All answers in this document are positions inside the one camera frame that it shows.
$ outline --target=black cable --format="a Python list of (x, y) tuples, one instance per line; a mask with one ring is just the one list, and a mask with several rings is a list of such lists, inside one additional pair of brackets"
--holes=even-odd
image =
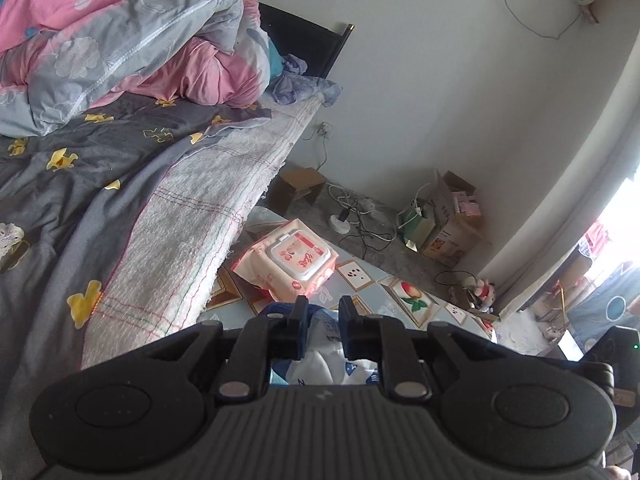
[(476, 278), (476, 275), (472, 272), (469, 272), (468, 270), (443, 270), (442, 272), (437, 273), (434, 277), (433, 277), (433, 281), (435, 283), (437, 283), (438, 285), (444, 285), (444, 286), (462, 286), (459, 283), (442, 283), (438, 281), (438, 276), (440, 276), (441, 274), (455, 274), (456, 272), (464, 272), (465, 274), (468, 274), (469, 276), (471, 276), (474, 280), (476, 280), (476, 285), (478, 285), (478, 279)]
[(326, 153), (326, 135), (322, 136), (322, 148), (324, 149), (324, 160), (322, 161), (322, 164), (320, 164), (320, 166), (316, 168), (316, 171), (319, 171), (320, 168), (322, 168), (326, 163), (326, 160), (329, 158), (329, 155), (327, 155)]
[(316, 134), (316, 133), (318, 133), (318, 119), (316, 119), (316, 120), (314, 121), (314, 125), (313, 125), (313, 127), (311, 128), (311, 136), (310, 136), (310, 137), (307, 137), (306, 139), (305, 139), (305, 137), (300, 137), (300, 140), (311, 140), (311, 139), (313, 139), (313, 138), (314, 138), (314, 136), (315, 136), (315, 134)]
[(384, 251), (386, 248), (388, 248), (388, 247), (389, 247), (389, 245), (391, 245), (391, 242), (393, 242), (395, 238), (391, 238), (391, 239), (386, 243), (386, 245), (385, 245), (384, 247), (380, 248), (380, 249), (379, 249), (379, 248), (377, 248), (377, 247), (374, 247), (373, 245), (369, 245), (369, 244), (367, 244), (367, 241), (366, 241), (366, 239), (365, 239), (365, 236), (366, 236), (366, 235), (371, 236), (371, 234), (373, 234), (373, 235), (377, 235), (378, 233), (374, 233), (373, 231), (370, 231), (370, 230), (368, 230), (367, 228), (365, 228), (365, 227), (364, 227), (364, 224), (363, 224), (363, 222), (362, 222), (362, 216), (361, 216), (361, 214), (360, 214), (359, 209), (358, 209), (358, 208), (356, 208), (356, 209), (355, 209), (355, 211), (356, 211), (356, 213), (357, 213), (357, 215), (358, 215), (358, 223), (357, 223), (357, 224), (356, 224), (356, 226), (355, 226), (355, 227), (356, 227), (356, 229), (358, 230), (358, 232), (357, 232), (356, 234), (353, 234), (353, 235), (345, 235), (345, 236), (343, 236), (343, 237), (340, 239), (340, 241), (338, 241), (338, 244), (337, 244), (337, 245), (338, 245), (338, 247), (339, 247), (339, 246), (340, 246), (340, 244), (343, 242), (343, 240), (345, 240), (345, 239), (347, 239), (347, 238), (350, 238), (350, 237), (359, 237), (359, 238), (360, 238), (360, 241), (362, 242), (362, 245), (363, 245), (363, 247), (364, 247), (364, 252), (362, 253), (362, 259), (364, 260), (364, 259), (365, 259), (365, 257), (367, 256), (367, 250), (372, 249), (372, 250), (376, 251), (377, 253), (380, 253), (380, 252)]
[(533, 29), (532, 29), (531, 27), (529, 27), (528, 25), (525, 25), (524, 23), (522, 23), (522, 22), (520, 21), (520, 18), (519, 18), (518, 16), (516, 16), (516, 13), (515, 13), (515, 12), (513, 12), (513, 11), (511, 10), (511, 7), (509, 6), (509, 3), (507, 2), (507, 0), (504, 0), (504, 5), (507, 7), (507, 9), (508, 9), (508, 10), (509, 10), (509, 12), (511, 13), (511, 15), (516, 19), (516, 21), (517, 21), (520, 25), (522, 25), (524, 28), (526, 28), (527, 30), (530, 30), (530, 31), (531, 31), (531, 32), (533, 32), (536, 36), (539, 36), (540, 38), (545, 38), (545, 39), (547, 39), (547, 40), (556, 40), (556, 41), (559, 41), (559, 40), (560, 40), (560, 38), (562, 37), (562, 35), (563, 35), (566, 31), (568, 31), (568, 30), (571, 28), (571, 26), (572, 26), (575, 22), (577, 22), (577, 21), (578, 21), (578, 18), (580, 18), (580, 15), (581, 15), (581, 13), (582, 13), (582, 11), (581, 11), (580, 9), (578, 9), (578, 15), (577, 15), (577, 16), (574, 18), (574, 20), (573, 20), (571, 23), (569, 23), (569, 25), (567, 25), (567, 27), (566, 27), (566, 28), (565, 28), (565, 29), (564, 29), (560, 34), (558, 34), (557, 36), (545, 36), (544, 34), (540, 34), (539, 32), (536, 32), (535, 30), (533, 30)]

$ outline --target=electrical cable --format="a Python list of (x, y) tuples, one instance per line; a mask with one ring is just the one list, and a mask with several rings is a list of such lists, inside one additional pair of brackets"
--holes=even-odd
[(437, 273), (434, 277), (433, 277), (433, 281), (434, 283), (437, 283), (438, 285), (443, 285), (443, 286), (462, 286), (459, 283), (442, 283), (438, 281), (438, 276), (440, 276), (441, 274), (455, 274), (457, 272), (464, 272), (465, 274), (468, 274), (469, 276), (471, 276), (475, 281), (476, 281), (476, 286), (478, 285), (478, 279), (476, 278), (476, 275), (472, 272), (469, 272), (468, 270), (443, 270), (442, 272)]
[(322, 136), (322, 148), (324, 149), (324, 160), (322, 161), (322, 164), (316, 168), (316, 171), (319, 171), (320, 168), (326, 164), (326, 160), (329, 158), (329, 155), (326, 153), (326, 134)]
[(511, 15), (516, 19), (516, 21), (522, 25), (524, 28), (526, 28), (527, 30), (530, 30), (531, 32), (533, 32), (536, 36), (539, 36), (540, 38), (545, 38), (546, 40), (556, 40), (559, 41), (560, 38), (562, 38), (562, 35), (568, 31), (572, 25), (578, 21), (578, 18), (580, 18), (580, 15), (582, 13), (582, 11), (580, 9), (578, 9), (578, 15), (574, 18), (574, 20), (569, 23), (569, 25), (567, 25), (564, 30), (558, 34), (557, 36), (546, 36), (545, 34), (540, 34), (539, 32), (536, 32), (535, 30), (533, 30), (531, 27), (529, 27), (528, 25), (525, 25), (518, 16), (516, 16), (516, 13), (513, 12), (513, 10), (511, 10), (511, 7), (509, 6), (509, 3), (507, 2), (507, 0), (504, 0), (504, 5), (507, 7), (508, 11), (511, 13)]
[[(397, 232), (394, 232), (394, 236), (393, 236), (391, 239), (387, 240), (386, 238), (383, 238), (383, 237), (382, 237), (382, 236), (380, 236), (379, 234), (374, 233), (373, 231), (369, 231), (367, 228), (364, 228), (364, 224), (363, 224), (363, 222), (362, 222), (362, 217), (361, 217), (361, 215), (360, 215), (360, 212), (359, 212), (357, 209), (356, 209), (356, 213), (358, 214), (358, 220), (359, 220), (359, 222), (357, 222), (357, 226), (356, 226), (356, 229), (358, 230), (358, 232), (357, 232), (356, 234), (343, 236), (343, 237), (340, 239), (340, 241), (338, 241), (338, 247), (339, 247), (339, 246), (340, 246), (340, 244), (343, 242), (343, 240), (346, 240), (347, 238), (350, 238), (350, 237), (359, 237), (359, 238), (360, 238), (360, 241), (362, 242), (362, 245), (363, 245), (363, 247), (364, 247), (364, 251), (363, 251), (363, 253), (362, 253), (362, 259), (364, 260), (364, 259), (365, 259), (365, 257), (367, 256), (367, 250), (372, 249), (372, 250), (374, 250), (374, 251), (376, 251), (376, 252), (380, 253), (380, 252), (384, 251), (387, 247), (389, 247), (389, 245), (391, 244), (391, 242), (392, 242), (393, 240), (395, 240), (395, 239), (396, 239)], [(369, 244), (367, 244), (367, 241), (366, 241), (366, 239), (365, 239), (365, 236), (367, 236), (367, 235), (368, 235), (368, 236), (373, 235), (373, 236), (376, 236), (377, 238), (380, 238), (381, 240), (386, 241), (385, 246), (384, 246), (384, 247), (382, 247), (382, 248), (377, 248), (377, 247), (374, 247), (373, 245), (369, 245)]]
[[(340, 189), (340, 190), (342, 191), (342, 193), (343, 193), (343, 194), (342, 194), (342, 195), (340, 195), (340, 196), (338, 196), (338, 197), (335, 197), (335, 196), (333, 195), (333, 193), (331, 193), (331, 190), (332, 190), (332, 188), (334, 188), (334, 187), (337, 187), (338, 189)], [(329, 187), (328, 187), (328, 190), (327, 190), (327, 191), (328, 191), (328, 193), (329, 193), (329, 196), (330, 196), (332, 199), (334, 199), (334, 201), (335, 201), (335, 202), (337, 202), (338, 204), (340, 204), (340, 206), (342, 206), (342, 208), (345, 208), (345, 207), (349, 207), (349, 206), (351, 206), (351, 204), (350, 204), (350, 203), (346, 202), (346, 200), (350, 200), (350, 199), (351, 199), (351, 193), (350, 193), (350, 192), (348, 192), (346, 189), (344, 189), (342, 186), (338, 186), (337, 184), (329, 184)], [(360, 209), (357, 207), (357, 205), (356, 205), (356, 207), (355, 207), (354, 209), (352, 209), (352, 211), (353, 211), (353, 212), (356, 212), (356, 209), (360, 212), (360, 214), (361, 214), (361, 215), (367, 215), (367, 214), (370, 214), (370, 213), (371, 213), (371, 211), (360, 211)], [(359, 222), (358, 222), (358, 221), (356, 221), (356, 222), (349, 222), (349, 223), (350, 223), (351, 225), (357, 225), (357, 224), (359, 224)]]
[(314, 125), (311, 127), (311, 136), (306, 139), (305, 137), (300, 137), (300, 140), (311, 140), (316, 136), (316, 133), (318, 133), (318, 118), (314, 119)]
[[(425, 187), (427, 187), (429, 184), (431, 184), (430, 182), (427, 182), (426, 184), (423, 184), (422, 186), (420, 186), (418, 188), (418, 191), (415, 192), (415, 197), (414, 197), (414, 201), (411, 202), (409, 204), (409, 207), (404, 208), (401, 212), (398, 213), (398, 216), (401, 218), (402, 213), (404, 213), (407, 209), (411, 208), (411, 207), (418, 207), (418, 193), (420, 193)], [(397, 229), (402, 229), (405, 225), (407, 225), (409, 222), (411, 222), (416, 216), (418, 216), (418, 212), (415, 212), (415, 215), (412, 216), (411, 218), (409, 218), (406, 222), (404, 222), (403, 224), (400, 224)]]

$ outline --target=concrete floor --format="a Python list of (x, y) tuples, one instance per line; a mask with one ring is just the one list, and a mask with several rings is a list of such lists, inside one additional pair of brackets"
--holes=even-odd
[(549, 341), (542, 335), (540, 323), (536, 323), (531, 309), (516, 312), (504, 321), (494, 323), (498, 343), (521, 354), (536, 355)]
[[(436, 275), (443, 270), (447, 270), (447, 268), (407, 248), (402, 241), (401, 234), (398, 234), (396, 239), (387, 247), (385, 247), (386, 242), (367, 236), (367, 244), (380, 251), (369, 248), (364, 254), (364, 246), (359, 236), (345, 238), (344, 235), (333, 231), (327, 221), (332, 214), (339, 214), (342, 207), (329, 195), (328, 189), (328, 185), (324, 186), (318, 200), (313, 205), (309, 205), (304, 199), (292, 203), (285, 215), (286, 218), (300, 218), (313, 232), (334, 244), (339, 244), (340, 247), (354, 254), (354, 256), (362, 258), (371, 265), (402, 278), (424, 291), (447, 299), (448, 287), (441, 286), (434, 281)], [(354, 192), (350, 193), (351, 201), (356, 196), (359, 199), (365, 198), (356, 195)], [(333, 188), (332, 194), (340, 196), (340, 190)], [(380, 202), (373, 202), (375, 209), (383, 212), (387, 218), (376, 215), (375, 218), (371, 219), (371, 215), (365, 215), (366, 228), (381, 235), (393, 234), (392, 222), (396, 220), (398, 212)], [(260, 201), (258, 204), (268, 207), (265, 201)], [(357, 216), (355, 214), (350, 215), (349, 220), (355, 221), (356, 219)], [(351, 228), (350, 234), (357, 234), (355, 227)], [(447, 280), (450, 279), (452, 279), (452, 276), (446, 274), (438, 278), (439, 281), (444, 283), (448, 283)], [(513, 314), (505, 321), (496, 322), (494, 328), (498, 343), (517, 352), (535, 355), (548, 346), (548, 341), (542, 334), (544, 327), (536, 323), (531, 309)]]

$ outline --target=wall outlet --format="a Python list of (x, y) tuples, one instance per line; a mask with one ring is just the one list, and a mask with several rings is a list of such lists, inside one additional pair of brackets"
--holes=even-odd
[(318, 135), (325, 136), (327, 139), (331, 139), (334, 136), (334, 131), (334, 126), (327, 122), (322, 122), (318, 126)]

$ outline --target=white towel blanket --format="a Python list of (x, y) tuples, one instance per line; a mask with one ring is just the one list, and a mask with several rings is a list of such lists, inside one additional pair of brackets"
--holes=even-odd
[(235, 131), (168, 171), (89, 320), (83, 367), (195, 323), (247, 215), (321, 102), (282, 106), (265, 95), (268, 123)]

